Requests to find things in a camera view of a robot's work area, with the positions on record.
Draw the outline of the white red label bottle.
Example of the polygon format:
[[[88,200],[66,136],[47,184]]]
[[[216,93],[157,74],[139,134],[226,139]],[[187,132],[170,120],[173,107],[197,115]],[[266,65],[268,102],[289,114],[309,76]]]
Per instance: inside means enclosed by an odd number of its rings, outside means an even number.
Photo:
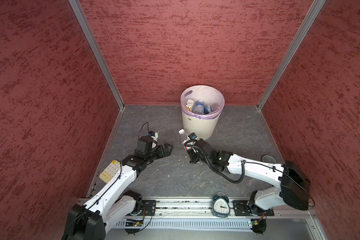
[[[190,147],[187,147],[187,145],[191,144],[191,142],[189,142],[189,137],[186,135],[186,132],[184,129],[181,129],[179,130],[179,134],[180,134],[180,141],[181,141],[181,144],[183,146],[183,148],[188,151],[188,149]]]

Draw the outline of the blue label bottle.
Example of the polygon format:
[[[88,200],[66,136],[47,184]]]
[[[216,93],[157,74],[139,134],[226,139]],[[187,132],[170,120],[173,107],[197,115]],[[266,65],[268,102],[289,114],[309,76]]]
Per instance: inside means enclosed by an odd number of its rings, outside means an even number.
[[[195,103],[193,107],[193,113],[197,115],[204,115],[205,114],[205,104],[204,101],[199,100]]]

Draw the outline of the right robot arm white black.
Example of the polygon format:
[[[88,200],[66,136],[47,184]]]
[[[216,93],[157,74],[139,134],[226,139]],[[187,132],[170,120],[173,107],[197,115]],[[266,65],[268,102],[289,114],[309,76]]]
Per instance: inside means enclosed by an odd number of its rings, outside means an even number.
[[[217,151],[204,140],[186,140],[183,146],[192,164],[203,162],[230,183],[239,184],[245,177],[250,177],[271,185],[271,188],[251,193],[246,210],[252,216],[263,215],[282,205],[300,211],[316,205],[310,195],[311,181],[293,162],[259,162],[231,152]]]

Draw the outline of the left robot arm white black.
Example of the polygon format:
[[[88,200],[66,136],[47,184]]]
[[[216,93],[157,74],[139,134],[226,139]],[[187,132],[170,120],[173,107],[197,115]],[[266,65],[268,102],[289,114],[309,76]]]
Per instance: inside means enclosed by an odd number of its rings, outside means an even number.
[[[117,170],[108,183],[82,206],[71,208],[64,240],[103,240],[123,217],[143,211],[142,196],[126,189],[149,163],[171,155],[174,147],[158,145],[157,139],[153,131],[140,137],[134,154],[116,162]]]

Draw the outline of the white ribbed waste bin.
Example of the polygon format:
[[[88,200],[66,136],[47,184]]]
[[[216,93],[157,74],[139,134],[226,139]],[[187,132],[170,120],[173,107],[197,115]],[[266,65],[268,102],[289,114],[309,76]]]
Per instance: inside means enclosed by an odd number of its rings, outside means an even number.
[[[188,135],[195,133],[198,138],[207,140],[212,136],[219,117],[212,120],[201,120],[196,117],[186,116],[182,113],[184,130]]]

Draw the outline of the purple bin liner bag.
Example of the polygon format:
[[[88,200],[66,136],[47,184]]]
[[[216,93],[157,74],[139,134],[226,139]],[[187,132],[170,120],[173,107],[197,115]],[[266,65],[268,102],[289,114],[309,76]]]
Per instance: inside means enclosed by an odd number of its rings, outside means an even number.
[[[204,101],[205,107],[213,103],[218,103],[220,106],[219,109],[214,113],[210,113],[207,115],[197,115],[193,112],[189,112],[186,109],[185,105],[188,99],[193,100],[195,103],[199,100],[202,100]],[[205,85],[192,86],[185,89],[181,94],[180,100],[183,114],[185,114],[186,116],[196,117],[201,120],[216,119],[220,116],[225,106],[225,98],[223,94],[217,89]]]

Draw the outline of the beige calculator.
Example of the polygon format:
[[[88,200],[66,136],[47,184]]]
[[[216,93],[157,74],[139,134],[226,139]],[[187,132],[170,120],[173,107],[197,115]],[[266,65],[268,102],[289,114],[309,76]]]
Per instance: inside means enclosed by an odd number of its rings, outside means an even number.
[[[99,178],[104,183],[109,183],[113,177],[120,173],[121,163],[117,160],[113,160],[100,174]]]

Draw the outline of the green alarm clock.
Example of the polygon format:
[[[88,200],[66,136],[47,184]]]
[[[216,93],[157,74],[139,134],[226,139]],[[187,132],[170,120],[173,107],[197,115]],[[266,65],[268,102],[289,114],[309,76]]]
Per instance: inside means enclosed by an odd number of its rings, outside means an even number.
[[[213,216],[218,218],[227,218],[231,214],[229,199],[224,193],[218,192],[213,197],[211,212]]]

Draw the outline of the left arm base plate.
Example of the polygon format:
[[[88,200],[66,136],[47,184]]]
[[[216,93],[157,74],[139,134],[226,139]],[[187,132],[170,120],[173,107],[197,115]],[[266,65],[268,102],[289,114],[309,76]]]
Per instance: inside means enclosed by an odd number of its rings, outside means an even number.
[[[141,200],[139,202],[140,212],[138,213],[138,216],[154,216],[156,205],[156,200]]]

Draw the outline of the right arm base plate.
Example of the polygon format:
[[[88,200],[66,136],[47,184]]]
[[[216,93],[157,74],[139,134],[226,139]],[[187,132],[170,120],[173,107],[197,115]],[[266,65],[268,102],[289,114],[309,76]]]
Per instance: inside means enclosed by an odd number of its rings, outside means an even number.
[[[268,210],[251,209],[248,206],[248,201],[234,200],[232,201],[232,204],[236,217],[273,217],[275,215],[272,208]]]

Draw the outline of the aluminium rail frame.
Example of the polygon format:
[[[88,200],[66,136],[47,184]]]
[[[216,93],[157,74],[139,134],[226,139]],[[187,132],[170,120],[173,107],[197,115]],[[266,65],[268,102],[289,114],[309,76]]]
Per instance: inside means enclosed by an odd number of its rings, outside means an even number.
[[[139,231],[150,229],[170,229],[254,232],[260,235],[271,229],[270,222],[272,220],[282,221],[282,227],[286,227],[285,221],[289,220],[292,223],[307,225],[312,239],[327,239],[317,216],[312,210],[300,212],[289,207],[279,207],[273,208],[275,213],[273,217],[236,217],[232,204],[235,199],[230,199],[231,214],[227,218],[218,218],[212,215],[213,199],[209,198],[150,198],[145,200],[157,201],[154,216],[129,214],[123,217],[112,229],[124,229],[128,234],[136,234]]]

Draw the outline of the left corner aluminium post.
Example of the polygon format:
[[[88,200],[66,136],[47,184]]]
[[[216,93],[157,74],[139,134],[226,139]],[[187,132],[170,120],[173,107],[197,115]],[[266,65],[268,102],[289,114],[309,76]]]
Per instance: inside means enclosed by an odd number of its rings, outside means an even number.
[[[111,71],[110,71],[110,69],[106,63],[106,60],[101,52],[101,49],[96,41],[93,31],[91,30],[91,27],[85,16],[85,13],[80,4],[80,1],[69,0],[69,3],[70,3],[71,8],[79,22],[79,25],[80,25],[84,35],[91,47],[91,50],[100,66],[100,69],[102,70],[102,73],[111,89],[111,92],[113,93],[114,98],[117,101],[119,108],[123,111],[125,109],[125,103],[124,103],[124,101],[121,97],[121,94],[117,88],[114,78],[112,77]]]

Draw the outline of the corner aluminium post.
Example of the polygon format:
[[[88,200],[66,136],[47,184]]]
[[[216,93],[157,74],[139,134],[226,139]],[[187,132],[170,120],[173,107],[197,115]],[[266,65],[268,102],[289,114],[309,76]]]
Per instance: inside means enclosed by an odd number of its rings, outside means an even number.
[[[80,25],[84,35],[91,47],[91,50],[100,66],[100,69],[102,70],[102,73],[111,89],[111,92],[113,93],[114,98],[117,101],[119,108],[123,111],[125,109],[125,103],[124,103],[124,101],[121,97],[121,94],[117,88],[114,78],[112,77],[111,71],[110,71],[110,69],[106,63],[106,60],[101,52],[101,49],[96,41],[93,31],[91,30],[91,27],[85,16],[85,13],[80,4],[80,1],[69,0],[69,3],[70,3],[71,8],[79,22],[79,25]]]
[[[298,50],[299,46],[303,42],[305,36],[307,35],[308,31],[310,30],[312,24],[314,23],[315,19],[317,18],[319,12],[321,11],[323,5],[326,1],[322,0],[314,0],[305,15],[299,29],[297,30],[291,44],[289,45],[280,65],[278,66],[275,74],[273,75],[268,87],[266,88],[263,96],[261,97],[259,103],[257,104],[257,110],[259,112],[262,111],[263,107],[265,106],[267,100],[271,96],[274,88],[276,87],[277,83],[279,82],[280,78],[282,77],[284,71],[286,70],[287,66],[289,65],[290,61],[294,57],[296,51]]]

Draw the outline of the right corner aluminium post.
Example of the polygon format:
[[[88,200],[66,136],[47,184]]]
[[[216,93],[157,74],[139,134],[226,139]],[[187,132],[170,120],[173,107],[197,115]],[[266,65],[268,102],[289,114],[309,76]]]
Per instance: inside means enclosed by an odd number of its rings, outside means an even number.
[[[279,82],[280,78],[282,77],[284,71],[286,70],[287,66],[289,65],[290,61],[294,57],[296,51],[298,50],[299,46],[303,42],[305,36],[307,35],[308,31],[310,30],[312,24],[314,23],[315,19],[317,18],[319,12],[321,11],[323,5],[326,1],[322,0],[314,0],[305,15],[299,29],[297,30],[291,44],[289,45],[280,65],[278,66],[275,74],[273,75],[268,87],[266,88],[263,96],[261,97],[259,103],[257,104],[257,110],[259,112],[262,111],[263,107],[265,106],[267,100],[271,96],[274,88],[276,87],[277,83]]]

